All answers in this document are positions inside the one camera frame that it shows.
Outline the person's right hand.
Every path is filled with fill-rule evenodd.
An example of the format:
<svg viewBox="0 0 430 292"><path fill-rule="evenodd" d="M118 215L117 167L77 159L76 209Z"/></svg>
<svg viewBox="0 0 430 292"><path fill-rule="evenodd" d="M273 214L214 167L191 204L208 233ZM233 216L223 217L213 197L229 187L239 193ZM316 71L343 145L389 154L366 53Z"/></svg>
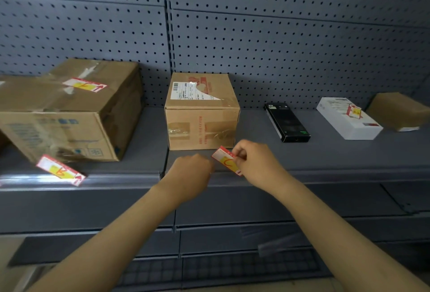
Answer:
<svg viewBox="0 0 430 292"><path fill-rule="evenodd" d="M277 197L297 181L278 162L268 145L256 143L256 159L245 168L239 168L255 187Z"/></svg>

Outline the person's left forearm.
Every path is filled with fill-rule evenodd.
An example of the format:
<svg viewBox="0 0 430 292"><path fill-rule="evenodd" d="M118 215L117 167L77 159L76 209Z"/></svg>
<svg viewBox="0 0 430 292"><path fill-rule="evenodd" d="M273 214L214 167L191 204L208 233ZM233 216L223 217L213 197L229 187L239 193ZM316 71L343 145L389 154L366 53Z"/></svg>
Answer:
<svg viewBox="0 0 430 292"><path fill-rule="evenodd" d="M174 189L162 182L156 184L27 292L110 292L143 244L177 205Z"/></svg>

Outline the red and yellow box sticker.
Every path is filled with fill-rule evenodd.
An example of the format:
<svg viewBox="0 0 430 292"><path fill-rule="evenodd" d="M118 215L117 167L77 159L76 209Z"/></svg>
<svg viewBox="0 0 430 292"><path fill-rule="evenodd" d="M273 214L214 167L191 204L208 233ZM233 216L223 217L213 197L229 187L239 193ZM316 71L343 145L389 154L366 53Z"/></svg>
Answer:
<svg viewBox="0 0 430 292"><path fill-rule="evenodd" d="M82 78L71 78L62 82L62 84L67 87L77 88L77 89L86 90L94 93L97 93L108 87L108 85L106 84L88 81Z"/></svg>

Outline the grey metal shelf unit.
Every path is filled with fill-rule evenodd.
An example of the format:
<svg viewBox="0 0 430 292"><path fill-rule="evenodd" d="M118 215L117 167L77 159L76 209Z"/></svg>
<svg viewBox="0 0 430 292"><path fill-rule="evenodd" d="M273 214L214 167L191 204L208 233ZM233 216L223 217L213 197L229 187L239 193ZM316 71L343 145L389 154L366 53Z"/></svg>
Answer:
<svg viewBox="0 0 430 292"><path fill-rule="evenodd" d="M80 163L59 183L18 151L0 155L0 235L22 236L10 266L60 262L132 205L185 151L168 150L162 106L173 72L227 73L237 140L281 164L363 234L430 269L430 124L347 141L316 106L366 107L379 92L430 102L430 0L0 0L0 74L67 58L134 61L147 107L121 162ZM265 103L286 103L311 135L283 143Z"/></svg>

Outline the person's right forearm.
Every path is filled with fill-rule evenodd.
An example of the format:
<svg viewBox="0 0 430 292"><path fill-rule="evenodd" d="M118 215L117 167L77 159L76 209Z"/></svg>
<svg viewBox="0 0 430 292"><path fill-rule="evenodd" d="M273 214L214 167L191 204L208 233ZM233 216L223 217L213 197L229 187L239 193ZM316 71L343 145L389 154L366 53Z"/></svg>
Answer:
<svg viewBox="0 0 430 292"><path fill-rule="evenodd" d="M430 286L290 175L276 177L267 192L288 209L331 273L348 292L430 292Z"/></svg>

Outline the large brown cardboard box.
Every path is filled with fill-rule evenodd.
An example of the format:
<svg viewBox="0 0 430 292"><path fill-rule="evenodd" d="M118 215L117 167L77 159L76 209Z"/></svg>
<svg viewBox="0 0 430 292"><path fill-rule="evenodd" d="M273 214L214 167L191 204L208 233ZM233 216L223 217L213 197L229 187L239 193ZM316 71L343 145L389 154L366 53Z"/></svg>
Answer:
<svg viewBox="0 0 430 292"><path fill-rule="evenodd" d="M71 78L108 85L94 93ZM120 161L143 109L139 64L67 59L41 76L0 75L0 131L32 163Z"/></svg>

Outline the small red and yellow sticker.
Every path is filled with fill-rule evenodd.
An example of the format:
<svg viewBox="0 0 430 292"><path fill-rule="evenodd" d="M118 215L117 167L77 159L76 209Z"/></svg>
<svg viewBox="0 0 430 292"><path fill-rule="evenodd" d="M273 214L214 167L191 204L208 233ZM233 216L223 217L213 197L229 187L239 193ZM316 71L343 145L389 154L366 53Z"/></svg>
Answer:
<svg viewBox="0 0 430 292"><path fill-rule="evenodd" d="M362 109L355 104L350 103L347 107L346 115L355 118L355 119L361 119L362 118Z"/></svg>

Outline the small brown cardboard box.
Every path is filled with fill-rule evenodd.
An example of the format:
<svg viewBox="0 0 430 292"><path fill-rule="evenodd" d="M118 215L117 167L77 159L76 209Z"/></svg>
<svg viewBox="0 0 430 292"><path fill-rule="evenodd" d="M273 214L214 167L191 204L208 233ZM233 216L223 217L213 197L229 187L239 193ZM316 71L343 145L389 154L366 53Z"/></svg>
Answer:
<svg viewBox="0 0 430 292"><path fill-rule="evenodd" d="M199 90L221 100L171 100L174 81L196 82ZM235 145L240 106L228 74L173 72L164 112L171 151Z"/></svg>

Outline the person's left hand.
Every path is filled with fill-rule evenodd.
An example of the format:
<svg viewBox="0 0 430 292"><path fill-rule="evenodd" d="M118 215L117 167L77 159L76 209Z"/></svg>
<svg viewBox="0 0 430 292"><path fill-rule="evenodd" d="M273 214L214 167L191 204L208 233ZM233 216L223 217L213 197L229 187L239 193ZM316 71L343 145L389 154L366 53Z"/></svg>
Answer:
<svg viewBox="0 0 430 292"><path fill-rule="evenodd" d="M160 185L166 192L169 202L175 207L188 202L204 190L208 185L200 185L193 182L188 174L188 160L190 156L177 158L167 174L160 181Z"/></svg>

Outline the red and yellow label tag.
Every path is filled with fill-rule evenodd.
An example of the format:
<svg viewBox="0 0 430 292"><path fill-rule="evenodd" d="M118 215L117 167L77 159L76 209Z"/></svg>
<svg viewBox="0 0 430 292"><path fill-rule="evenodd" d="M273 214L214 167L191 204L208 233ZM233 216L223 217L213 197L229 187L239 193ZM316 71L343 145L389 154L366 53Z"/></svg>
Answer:
<svg viewBox="0 0 430 292"><path fill-rule="evenodd" d="M220 146L213 154L212 158L221 163L223 166L234 172L238 176L242 176L241 170L234 162L234 155L227 148Z"/></svg>

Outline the brown padded parcel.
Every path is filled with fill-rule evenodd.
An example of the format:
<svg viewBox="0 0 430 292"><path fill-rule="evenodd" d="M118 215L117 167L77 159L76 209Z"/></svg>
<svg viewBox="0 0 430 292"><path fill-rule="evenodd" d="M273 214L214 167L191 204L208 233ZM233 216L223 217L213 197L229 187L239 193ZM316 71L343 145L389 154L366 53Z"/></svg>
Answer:
<svg viewBox="0 0 430 292"><path fill-rule="evenodd" d="M365 112L385 129L396 132L416 131L430 121L430 107L399 92L376 94Z"/></svg>

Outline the red and yellow shelf tag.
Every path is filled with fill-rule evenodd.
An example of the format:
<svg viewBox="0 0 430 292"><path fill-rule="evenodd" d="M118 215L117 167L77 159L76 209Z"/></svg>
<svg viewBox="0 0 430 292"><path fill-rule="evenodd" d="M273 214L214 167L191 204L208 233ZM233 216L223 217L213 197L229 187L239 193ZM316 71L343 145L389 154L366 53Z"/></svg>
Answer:
<svg viewBox="0 0 430 292"><path fill-rule="evenodd" d="M36 163L36 167L76 187L80 186L87 178L86 175L47 154L41 156Z"/></svg>

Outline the white shipping label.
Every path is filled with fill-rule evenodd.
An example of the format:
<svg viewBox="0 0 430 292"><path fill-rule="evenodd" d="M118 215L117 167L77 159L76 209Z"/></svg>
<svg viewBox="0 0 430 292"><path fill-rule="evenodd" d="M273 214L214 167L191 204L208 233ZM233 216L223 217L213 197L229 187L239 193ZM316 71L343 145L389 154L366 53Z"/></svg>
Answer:
<svg viewBox="0 0 430 292"><path fill-rule="evenodd" d="M197 88L196 82L173 82L171 100L221 100Z"/></svg>

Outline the white rectangular box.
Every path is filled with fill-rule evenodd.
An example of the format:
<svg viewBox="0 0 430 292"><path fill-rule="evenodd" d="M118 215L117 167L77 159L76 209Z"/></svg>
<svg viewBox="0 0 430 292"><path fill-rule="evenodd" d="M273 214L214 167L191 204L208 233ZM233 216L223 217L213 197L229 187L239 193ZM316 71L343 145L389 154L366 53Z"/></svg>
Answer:
<svg viewBox="0 0 430 292"><path fill-rule="evenodd" d="M350 103L354 104L347 98L323 97L316 109L344 139L374 140L383 127L363 110L361 119L347 116Z"/></svg>

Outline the black slim box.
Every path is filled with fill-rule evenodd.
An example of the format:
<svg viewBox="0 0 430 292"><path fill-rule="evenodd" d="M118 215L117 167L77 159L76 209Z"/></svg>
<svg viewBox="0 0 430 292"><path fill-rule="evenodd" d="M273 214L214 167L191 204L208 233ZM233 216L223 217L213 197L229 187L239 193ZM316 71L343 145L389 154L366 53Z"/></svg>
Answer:
<svg viewBox="0 0 430 292"><path fill-rule="evenodd" d="M309 142L311 135L286 103L265 103L264 110L283 143Z"/></svg>

